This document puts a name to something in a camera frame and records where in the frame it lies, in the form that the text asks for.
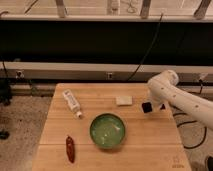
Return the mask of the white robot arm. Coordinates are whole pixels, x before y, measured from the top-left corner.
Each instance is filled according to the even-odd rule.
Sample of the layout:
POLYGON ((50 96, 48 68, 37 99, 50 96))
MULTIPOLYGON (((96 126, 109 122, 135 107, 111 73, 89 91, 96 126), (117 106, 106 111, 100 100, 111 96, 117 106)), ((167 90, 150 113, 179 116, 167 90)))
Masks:
POLYGON ((159 106, 168 101, 213 130, 213 102, 177 88, 178 82, 179 77, 173 70, 150 78, 147 82, 150 102, 159 106))

